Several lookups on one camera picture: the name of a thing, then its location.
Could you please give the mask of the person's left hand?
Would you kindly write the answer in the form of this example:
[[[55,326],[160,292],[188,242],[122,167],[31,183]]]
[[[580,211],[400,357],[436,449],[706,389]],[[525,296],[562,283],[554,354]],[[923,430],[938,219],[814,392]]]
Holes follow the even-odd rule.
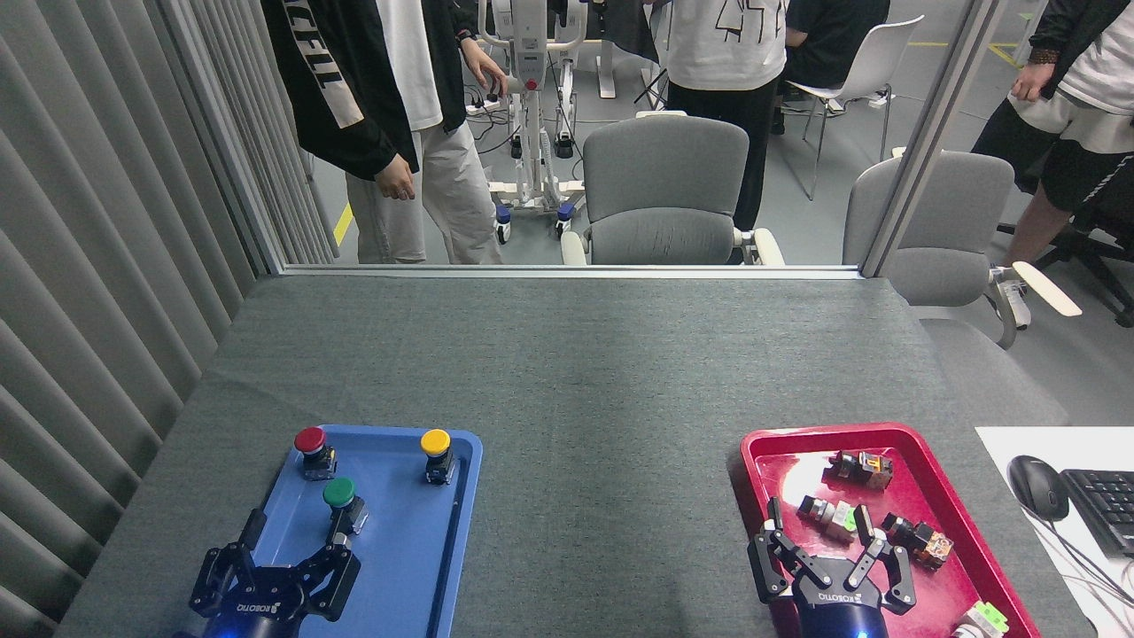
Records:
[[[508,92],[508,76],[502,73],[500,66],[486,54],[485,50],[479,48],[477,40],[466,37],[459,42],[462,56],[474,80],[486,93],[496,96],[505,96]]]

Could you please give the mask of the person's hand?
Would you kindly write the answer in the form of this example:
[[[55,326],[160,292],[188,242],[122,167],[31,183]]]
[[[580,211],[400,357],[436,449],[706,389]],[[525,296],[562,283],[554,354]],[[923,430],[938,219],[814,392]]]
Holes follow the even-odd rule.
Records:
[[[1018,73],[1012,86],[1010,96],[1033,104],[1041,96],[1041,90],[1046,88],[1046,84],[1052,80],[1052,76],[1053,62],[1029,62]]]

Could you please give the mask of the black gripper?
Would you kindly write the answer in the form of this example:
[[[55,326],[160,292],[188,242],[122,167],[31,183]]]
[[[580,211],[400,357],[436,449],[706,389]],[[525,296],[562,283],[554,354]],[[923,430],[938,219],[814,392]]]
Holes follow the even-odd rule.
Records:
[[[206,637],[297,637],[307,615],[341,618],[361,570],[348,534],[332,533],[301,572],[255,568],[264,525],[266,513],[252,510],[237,541],[208,550],[191,590],[191,609],[209,616]]]
[[[841,580],[833,581],[819,565],[816,555],[809,555],[782,531],[781,497],[769,497],[765,513],[765,521],[748,542],[758,598],[768,604],[788,590],[782,569],[794,578],[803,575],[805,579],[793,584],[802,637],[886,637],[882,607],[904,615],[919,602],[907,550],[892,545],[887,533],[872,524],[866,505],[853,510],[864,550],[850,568],[846,586]],[[889,588],[885,594],[868,579],[879,561],[888,576]]]

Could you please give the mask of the person's right hand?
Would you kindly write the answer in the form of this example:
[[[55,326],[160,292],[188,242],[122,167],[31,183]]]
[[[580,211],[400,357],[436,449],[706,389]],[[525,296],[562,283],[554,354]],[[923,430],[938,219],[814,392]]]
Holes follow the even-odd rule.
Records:
[[[416,198],[411,165],[400,154],[393,154],[392,161],[384,169],[376,171],[374,182],[381,197],[401,201]]]

